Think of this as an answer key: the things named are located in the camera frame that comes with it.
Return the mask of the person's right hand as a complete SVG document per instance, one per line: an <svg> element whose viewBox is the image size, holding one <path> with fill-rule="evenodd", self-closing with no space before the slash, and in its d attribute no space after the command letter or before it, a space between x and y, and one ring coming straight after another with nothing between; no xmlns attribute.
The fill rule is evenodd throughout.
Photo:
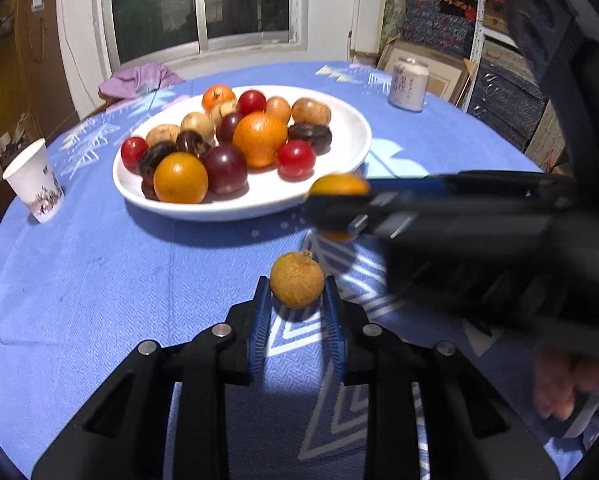
<svg viewBox="0 0 599 480"><path fill-rule="evenodd" d="M541 347L536 354L534 404L542 419L566 420L577 392L599 392L599 358L575 363L564 351Z"/></svg>

